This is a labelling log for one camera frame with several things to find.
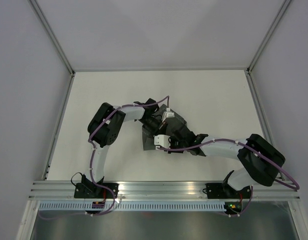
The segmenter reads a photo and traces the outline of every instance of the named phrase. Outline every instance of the metal frame edge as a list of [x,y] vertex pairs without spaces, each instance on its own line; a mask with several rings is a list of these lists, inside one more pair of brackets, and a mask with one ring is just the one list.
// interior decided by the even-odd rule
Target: metal frame edge
[[46,158],[46,161],[45,161],[46,162],[45,169],[44,169],[43,175],[41,177],[41,179],[43,179],[43,180],[45,180],[47,178],[48,170],[49,170],[52,158],[53,158],[53,154],[54,154],[54,150],[55,150],[55,147],[56,147],[60,127],[61,127],[61,124],[63,122],[63,118],[64,118],[64,115],[65,115],[65,110],[66,110],[66,106],[67,106],[67,103],[68,103],[70,91],[71,91],[72,86],[73,86],[74,78],[75,78],[75,74],[73,74],[71,76],[70,81],[68,82],[67,91],[66,91],[64,99],[62,101],[62,107],[61,107],[60,112],[58,114],[57,122],[56,122],[55,129],[54,129],[54,132],[53,132],[53,138],[52,138],[51,143],[50,143],[49,148],[48,148],[48,154],[47,154],[47,158]]
[[300,240],[308,240],[308,216],[301,201],[288,202],[295,228]]
[[29,240],[30,239],[32,232],[33,232],[35,220],[36,220],[38,206],[39,206],[39,201],[36,201],[36,200],[27,201],[24,214],[23,214],[23,217],[20,222],[18,232],[16,235],[16,240]]
[[258,115],[259,123],[262,128],[264,137],[270,144],[273,144],[273,137],[272,137],[272,134],[271,134],[271,131],[270,131],[267,119],[266,119],[264,109],[262,107],[262,104],[259,98],[258,91],[256,89],[256,85],[253,81],[251,74],[249,73],[247,69],[245,70],[245,75],[246,75],[247,83],[248,83],[248,86],[249,86],[249,89],[252,95],[252,99],[255,105],[255,109]]
[[250,62],[249,66],[248,66],[248,71],[251,72],[259,57],[261,56],[261,54],[263,53],[265,47],[267,46],[268,42],[270,41],[270,39],[272,38],[274,32],[277,29],[277,26],[279,25],[279,23],[281,22],[282,18],[284,17],[287,9],[289,8],[290,4],[292,3],[293,0],[284,0],[283,4],[281,5],[280,9],[278,10],[277,15],[275,16],[272,24],[270,25],[268,31],[266,32],[265,37],[263,38],[262,42],[260,43],[260,46],[258,47],[252,61]]
[[30,4],[30,6],[32,7],[32,9],[34,10],[34,12],[35,12],[36,16],[38,17],[38,20],[42,24],[43,28],[45,29],[49,39],[52,41],[54,47],[56,48],[56,51],[57,51],[60,59],[62,60],[62,62],[66,66],[69,73],[71,75],[74,75],[75,72],[74,72],[71,64],[69,63],[69,61],[68,61],[68,59],[67,59],[67,57],[66,57],[66,55],[63,51],[63,48],[59,44],[59,41],[57,40],[56,35],[54,34],[54,31],[52,30],[51,26],[49,25],[47,18],[45,17],[45,14],[43,13],[41,7],[39,6],[37,0],[27,0],[27,1]]

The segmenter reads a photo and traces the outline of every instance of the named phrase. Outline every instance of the black mounting bracket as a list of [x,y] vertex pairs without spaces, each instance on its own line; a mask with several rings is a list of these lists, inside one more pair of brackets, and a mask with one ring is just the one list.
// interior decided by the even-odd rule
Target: black mounting bracket
[[251,195],[251,189],[249,186],[244,187],[240,191],[235,191],[228,195],[226,191],[224,191],[222,183],[207,183],[206,184],[206,194],[208,199],[240,199],[240,194],[243,199],[249,199]]
[[[98,182],[98,184],[108,187],[114,192],[115,198],[118,194],[118,183],[103,182],[103,179]],[[74,198],[76,199],[102,199],[106,196],[106,199],[113,199],[113,195],[109,190],[102,187],[98,187],[93,184],[90,180],[86,178],[85,175],[82,176],[81,182],[76,184]]]

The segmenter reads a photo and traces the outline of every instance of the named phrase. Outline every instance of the black plastic housing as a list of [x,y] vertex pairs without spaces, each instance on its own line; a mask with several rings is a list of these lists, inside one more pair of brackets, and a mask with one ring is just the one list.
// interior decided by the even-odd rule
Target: black plastic housing
[[[260,152],[280,167],[286,161],[285,157],[277,149],[258,134],[252,134],[247,139],[246,145]],[[237,157],[253,180],[268,187],[273,184],[279,172],[273,165],[256,156],[245,147],[238,151]]]
[[[93,117],[92,121],[88,125],[88,132],[91,135],[98,126],[107,118],[115,108],[108,104],[103,103],[98,109],[97,113]],[[126,114],[122,111],[117,111],[111,118],[110,123],[105,123],[92,138],[93,141],[97,142],[101,148],[106,145],[111,145],[115,142],[118,133],[122,127]]]

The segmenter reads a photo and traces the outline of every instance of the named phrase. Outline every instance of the white wall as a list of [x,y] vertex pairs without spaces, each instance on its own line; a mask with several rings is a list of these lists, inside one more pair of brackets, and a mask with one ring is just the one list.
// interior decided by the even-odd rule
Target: white wall
[[[89,174],[87,126],[102,103],[120,106],[167,95],[172,110],[195,134],[230,139],[261,134],[243,70],[77,72],[47,179]],[[134,121],[123,124],[106,157],[106,181],[222,181],[242,167],[239,161],[220,156],[143,151],[141,126]]]
[[245,68],[283,0],[38,0],[75,70]]
[[253,72],[285,168],[308,212],[308,0],[293,1]]
[[0,0],[0,240],[43,170],[69,73],[26,0]]

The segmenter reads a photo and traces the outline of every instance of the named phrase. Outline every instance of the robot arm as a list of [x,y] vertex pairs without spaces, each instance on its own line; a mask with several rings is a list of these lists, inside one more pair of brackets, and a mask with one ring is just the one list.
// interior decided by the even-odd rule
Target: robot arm
[[[93,177],[100,184],[104,179],[104,164],[109,146],[118,137],[122,124],[130,120],[140,121],[143,124],[144,150],[159,149],[169,154],[188,151],[196,156],[221,156],[239,160],[244,167],[231,171],[223,181],[224,191],[228,195],[254,183],[271,186],[279,172],[277,168],[263,161],[245,146],[255,149],[280,167],[285,162],[284,156],[257,134],[237,141],[215,138],[207,134],[195,135],[187,128],[186,121],[180,115],[165,105],[158,107],[153,99],[149,99],[146,103],[136,102],[135,106],[120,110],[116,108],[103,103],[88,126],[91,140],[97,143],[95,161],[92,164]],[[115,114],[95,132],[113,112]]]

